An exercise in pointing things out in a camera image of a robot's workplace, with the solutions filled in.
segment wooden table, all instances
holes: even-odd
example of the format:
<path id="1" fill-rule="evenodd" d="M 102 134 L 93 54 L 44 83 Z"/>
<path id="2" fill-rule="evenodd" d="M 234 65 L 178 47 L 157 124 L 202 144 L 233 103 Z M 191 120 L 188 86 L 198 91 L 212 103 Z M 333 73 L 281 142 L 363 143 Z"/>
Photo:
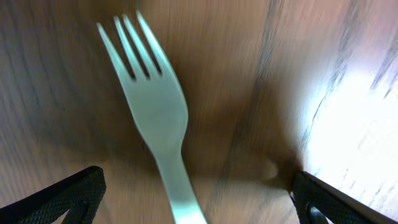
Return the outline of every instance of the wooden table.
<path id="1" fill-rule="evenodd" d="M 0 207 L 90 165 L 95 223 L 172 223 L 95 23 L 122 0 L 0 2 Z M 189 110 L 183 158 L 209 223 L 297 223 L 316 175 L 398 221 L 398 2 L 142 1 Z"/>

